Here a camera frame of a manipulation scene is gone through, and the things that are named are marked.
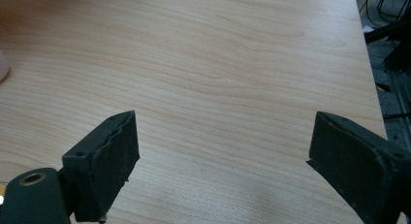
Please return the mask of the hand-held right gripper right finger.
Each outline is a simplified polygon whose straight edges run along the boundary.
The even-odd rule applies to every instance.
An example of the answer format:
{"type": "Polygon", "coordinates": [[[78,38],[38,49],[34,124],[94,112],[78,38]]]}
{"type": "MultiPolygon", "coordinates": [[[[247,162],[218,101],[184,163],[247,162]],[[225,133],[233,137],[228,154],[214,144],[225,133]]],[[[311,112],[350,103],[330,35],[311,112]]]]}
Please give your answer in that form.
{"type": "Polygon", "coordinates": [[[307,164],[364,224],[411,219],[411,152],[328,112],[317,112],[307,164]]]}

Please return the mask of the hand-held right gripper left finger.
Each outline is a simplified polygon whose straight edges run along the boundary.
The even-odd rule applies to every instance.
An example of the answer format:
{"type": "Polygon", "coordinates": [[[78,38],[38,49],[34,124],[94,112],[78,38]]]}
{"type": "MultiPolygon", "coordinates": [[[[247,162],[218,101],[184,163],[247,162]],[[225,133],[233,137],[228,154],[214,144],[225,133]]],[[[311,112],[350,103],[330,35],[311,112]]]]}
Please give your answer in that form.
{"type": "Polygon", "coordinates": [[[135,113],[108,117],[62,156],[67,212],[78,222],[103,220],[139,159],[135,113]]]}

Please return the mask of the black metal stand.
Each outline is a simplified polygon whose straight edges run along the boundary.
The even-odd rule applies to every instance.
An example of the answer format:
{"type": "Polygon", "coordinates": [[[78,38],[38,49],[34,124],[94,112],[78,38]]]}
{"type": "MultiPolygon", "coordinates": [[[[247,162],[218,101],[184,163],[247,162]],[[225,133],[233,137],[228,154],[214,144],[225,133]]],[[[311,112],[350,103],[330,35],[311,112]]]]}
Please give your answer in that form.
{"type": "Polygon", "coordinates": [[[411,69],[411,18],[403,18],[365,33],[364,39],[367,44],[381,39],[397,42],[395,48],[384,59],[386,68],[400,72],[411,69]]]}

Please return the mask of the pale pink object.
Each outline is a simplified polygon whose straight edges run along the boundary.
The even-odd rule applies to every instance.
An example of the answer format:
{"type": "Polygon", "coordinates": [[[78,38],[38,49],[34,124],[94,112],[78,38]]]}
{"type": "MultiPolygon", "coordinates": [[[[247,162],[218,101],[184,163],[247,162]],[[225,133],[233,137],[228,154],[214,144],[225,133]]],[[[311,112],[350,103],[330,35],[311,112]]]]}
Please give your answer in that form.
{"type": "Polygon", "coordinates": [[[0,81],[2,81],[9,74],[9,71],[9,63],[4,53],[0,50],[0,81]]]}

